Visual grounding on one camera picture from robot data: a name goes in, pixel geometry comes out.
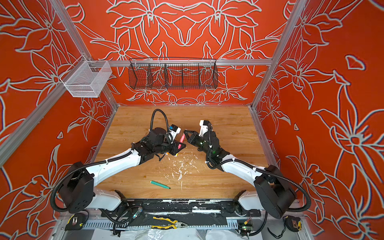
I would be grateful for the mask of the pink highlighter pen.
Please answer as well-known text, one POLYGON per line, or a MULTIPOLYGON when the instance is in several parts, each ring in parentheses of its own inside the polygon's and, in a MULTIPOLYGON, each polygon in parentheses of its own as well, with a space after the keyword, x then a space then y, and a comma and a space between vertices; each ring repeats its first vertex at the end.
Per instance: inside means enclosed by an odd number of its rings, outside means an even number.
POLYGON ((179 145, 178 145, 178 149, 181 149, 181 147, 182 147, 182 143, 184 142, 184 140, 185 140, 185 134, 183 134, 183 135, 181 136, 181 138, 180 138, 180 143, 179 143, 179 145))

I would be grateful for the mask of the green highlighter pen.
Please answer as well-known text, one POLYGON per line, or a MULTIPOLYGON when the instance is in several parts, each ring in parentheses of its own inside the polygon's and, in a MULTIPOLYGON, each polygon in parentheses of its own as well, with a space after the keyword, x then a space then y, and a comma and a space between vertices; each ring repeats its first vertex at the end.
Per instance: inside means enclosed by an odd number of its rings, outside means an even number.
POLYGON ((151 184, 155 185, 155 186, 158 186, 158 187, 161 187, 161 188, 164 188, 164 189, 170 189, 169 186, 167 185, 164 185, 164 184, 161 184, 159 182, 156 182, 156 181, 150 181, 151 184))

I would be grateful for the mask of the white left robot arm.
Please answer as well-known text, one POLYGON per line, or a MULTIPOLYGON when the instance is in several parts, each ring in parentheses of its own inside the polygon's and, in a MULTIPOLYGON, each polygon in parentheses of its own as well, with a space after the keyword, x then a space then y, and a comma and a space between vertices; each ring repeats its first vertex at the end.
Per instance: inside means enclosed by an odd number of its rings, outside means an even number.
POLYGON ((75 214, 87 209, 115 211, 126 200, 119 191, 98 189, 104 180, 130 168, 142 165, 154 157, 162 160, 166 154, 176 156, 186 145, 177 141, 181 128, 166 124, 154 128, 150 123, 149 133, 131 148, 109 159, 89 164, 74 163, 53 187, 50 205, 55 212, 75 214))

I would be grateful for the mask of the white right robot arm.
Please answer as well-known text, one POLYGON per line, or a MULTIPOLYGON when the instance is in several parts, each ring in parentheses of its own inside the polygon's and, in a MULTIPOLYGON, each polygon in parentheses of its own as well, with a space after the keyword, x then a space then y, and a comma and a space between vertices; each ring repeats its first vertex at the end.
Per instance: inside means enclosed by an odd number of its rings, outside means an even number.
POLYGON ((185 130, 184 135, 189 144, 206 154, 208 168, 232 174, 255 187, 239 195, 238 204, 244 210, 263 210, 280 219, 287 212, 301 213, 311 207, 309 193, 284 177, 279 168, 259 167, 238 159, 220 146, 209 121, 201 120, 199 125, 200 131, 185 130))

